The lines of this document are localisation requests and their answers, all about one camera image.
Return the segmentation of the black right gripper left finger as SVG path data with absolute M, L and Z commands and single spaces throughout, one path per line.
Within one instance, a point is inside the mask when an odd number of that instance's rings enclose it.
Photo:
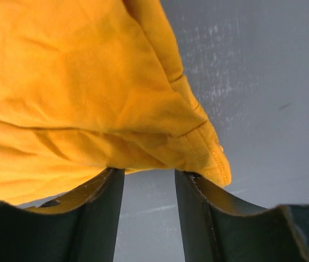
M 0 201 L 0 261 L 112 261 L 123 188 L 108 168 L 38 207 Z

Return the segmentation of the orange t shirt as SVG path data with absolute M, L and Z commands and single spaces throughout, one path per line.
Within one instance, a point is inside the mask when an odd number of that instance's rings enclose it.
M 106 168 L 231 182 L 159 1 L 0 1 L 0 200 Z

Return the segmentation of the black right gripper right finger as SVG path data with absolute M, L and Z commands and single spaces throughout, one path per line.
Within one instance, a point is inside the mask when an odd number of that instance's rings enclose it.
M 175 187 L 186 261 L 309 261 L 309 205 L 266 209 L 184 171 Z

